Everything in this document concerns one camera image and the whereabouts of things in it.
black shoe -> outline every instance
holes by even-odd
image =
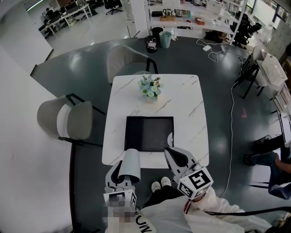
[[[243,161],[246,165],[254,166],[255,164],[251,161],[251,157],[251,155],[245,155]]]

sleeve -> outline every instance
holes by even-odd
[[[199,202],[191,202],[194,209],[199,209],[204,212],[219,212],[219,213],[241,213],[244,212],[237,205],[230,205],[227,200],[218,198],[212,187],[209,188],[206,195]],[[227,223],[237,224],[244,228],[245,231],[257,230],[264,233],[271,225],[265,220],[255,216],[217,216],[217,219]]]

dark green floor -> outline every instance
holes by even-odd
[[[33,74],[42,86],[57,97],[75,93],[91,101],[98,108],[107,111],[110,85],[106,78],[105,58],[107,51],[117,44],[126,44],[145,53],[142,39],[124,39],[96,44],[78,49],[39,65]],[[222,46],[212,46],[220,51]],[[246,50],[229,46],[232,52],[247,56]],[[217,196],[226,188],[231,157],[231,92],[239,76],[239,59],[231,53],[220,53],[218,63],[207,58],[208,53],[196,44],[196,39],[179,37],[172,41],[169,49],[159,49],[148,54],[157,63],[160,74],[195,74],[199,76],[208,128],[210,164],[207,167],[214,179],[213,187]],[[233,90],[233,151],[230,184],[224,198],[246,211],[290,205],[268,194],[267,190],[250,187],[254,182],[267,182],[269,168],[248,167],[242,163],[244,154],[250,153],[251,142],[267,134],[280,134],[280,125],[272,102],[265,95],[267,89],[257,97],[258,90],[251,88],[243,100],[249,83],[246,81]],[[105,117],[95,114],[94,139],[101,142],[104,135]],[[78,147],[75,168],[75,195],[77,220],[87,228],[104,229],[101,222],[105,174],[109,166],[101,161],[102,150],[97,147]],[[153,181],[163,176],[172,178],[167,169],[142,169],[141,182],[136,185],[138,205],[151,195]],[[269,222],[284,215],[270,213],[262,215]]]

shoe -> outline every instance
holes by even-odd
[[[162,184],[162,187],[164,187],[165,185],[172,186],[171,180],[168,177],[163,177],[161,179],[161,184]]]
[[[244,163],[249,166],[254,166],[255,164],[251,161],[251,155],[244,156]]]
[[[151,190],[152,192],[155,192],[155,190],[161,189],[161,185],[159,182],[155,181],[151,184]]]

red floor marking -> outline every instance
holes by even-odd
[[[241,116],[242,118],[246,118],[246,110],[243,108],[244,114]]]

